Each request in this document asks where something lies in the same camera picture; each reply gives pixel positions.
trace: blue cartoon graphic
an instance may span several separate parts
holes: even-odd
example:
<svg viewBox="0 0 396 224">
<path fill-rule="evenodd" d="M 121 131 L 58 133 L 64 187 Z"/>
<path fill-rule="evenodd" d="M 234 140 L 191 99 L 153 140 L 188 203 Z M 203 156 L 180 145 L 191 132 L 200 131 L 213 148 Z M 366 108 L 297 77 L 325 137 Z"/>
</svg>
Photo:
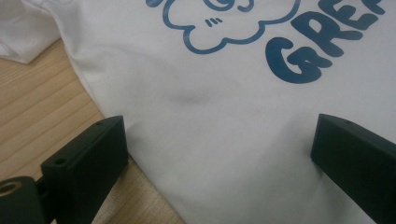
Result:
<svg viewBox="0 0 396 224">
<path fill-rule="evenodd" d="M 165 25 L 183 31 L 191 52 L 210 54 L 256 41 L 266 25 L 290 20 L 301 0 L 146 0 L 149 7 L 162 2 Z"/>
</svg>

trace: screw hole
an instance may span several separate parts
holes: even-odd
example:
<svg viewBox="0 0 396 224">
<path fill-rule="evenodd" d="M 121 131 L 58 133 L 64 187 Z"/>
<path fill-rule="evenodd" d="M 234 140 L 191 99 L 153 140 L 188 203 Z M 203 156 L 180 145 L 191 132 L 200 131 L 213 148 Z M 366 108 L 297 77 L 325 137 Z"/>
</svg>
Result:
<svg viewBox="0 0 396 224">
<path fill-rule="evenodd" d="M 9 182 L 0 186 L 0 198 L 17 191 L 22 186 L 19 181 Z"/>
<path fill-rule="evenodd" d="M 60 159 L 58 159 L 58 160 L 55 161 L 55 164 L 57 164 L 57 165 L 62 165 L 62 164 L 64 164 L 65 162 L 66 162 L 66 159 L 60 158 Z"/>
</svg>

